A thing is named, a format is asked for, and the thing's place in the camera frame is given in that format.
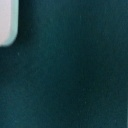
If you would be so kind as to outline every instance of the teal background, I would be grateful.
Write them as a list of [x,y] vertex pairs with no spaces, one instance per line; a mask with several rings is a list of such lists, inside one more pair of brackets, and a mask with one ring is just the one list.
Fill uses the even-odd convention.
[[124,128],[126,0],[22,0],[0,49],[0,128]]

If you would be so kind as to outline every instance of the rounded white corner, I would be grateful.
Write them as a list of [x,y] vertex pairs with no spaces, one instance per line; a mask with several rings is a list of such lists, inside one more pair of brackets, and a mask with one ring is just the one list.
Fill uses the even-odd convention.
[[19,0],[12,0],[12,18],[11,18],[11,28],[6,41],[3,42],[0,47],[8,47],[13,44],[18,35],[18,14],[19,14]]

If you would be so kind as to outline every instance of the white rounded edge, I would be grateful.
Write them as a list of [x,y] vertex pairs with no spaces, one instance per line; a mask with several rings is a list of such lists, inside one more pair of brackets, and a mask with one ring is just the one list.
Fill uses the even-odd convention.
[[8,39],[4,42],[1,47],[7,47],[13,44],[14,40],[17,37],[18,34],[18,7],[19,7],[19,0],[12,0],[12,18],[11,18],[11,29],[10,29],[10,35],[8,36]]

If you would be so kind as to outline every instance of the white object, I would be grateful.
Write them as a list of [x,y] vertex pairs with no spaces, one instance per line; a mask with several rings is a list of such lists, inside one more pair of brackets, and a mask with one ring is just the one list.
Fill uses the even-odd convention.
[[18,31],[18,0],[0,0],[0,46],[13,43]]

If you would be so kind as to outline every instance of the dark teal surface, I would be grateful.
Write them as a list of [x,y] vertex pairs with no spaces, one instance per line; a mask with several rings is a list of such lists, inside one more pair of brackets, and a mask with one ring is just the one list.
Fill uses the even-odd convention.
[[125,128],[127,0],[21,0],[0,67],[0,128]]

